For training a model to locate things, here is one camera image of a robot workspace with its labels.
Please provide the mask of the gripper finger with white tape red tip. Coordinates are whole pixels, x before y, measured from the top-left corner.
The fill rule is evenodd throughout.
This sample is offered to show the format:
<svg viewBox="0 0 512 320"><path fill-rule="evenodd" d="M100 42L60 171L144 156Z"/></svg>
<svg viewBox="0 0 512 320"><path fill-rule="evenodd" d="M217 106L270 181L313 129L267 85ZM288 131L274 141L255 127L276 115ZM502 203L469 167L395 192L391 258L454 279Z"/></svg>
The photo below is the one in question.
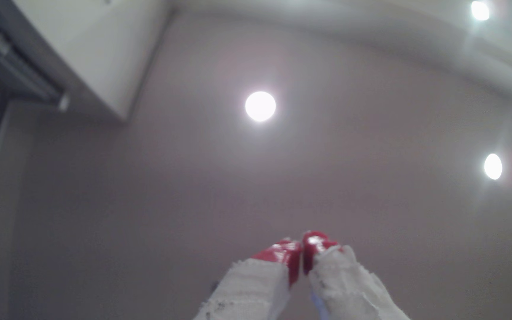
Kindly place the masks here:
<svg viewBox="0 0 512 320"><path fill-rule="evenodd" d="M303 272L321 319L409 319L350 245L319 231L303 235Z"/></svg>
<svg viewBox="0 0 512 320"><path fill-rule="evenodd" d="M285 238L233 263L194 319L278 319L298 280L302 244Z"/></svg>

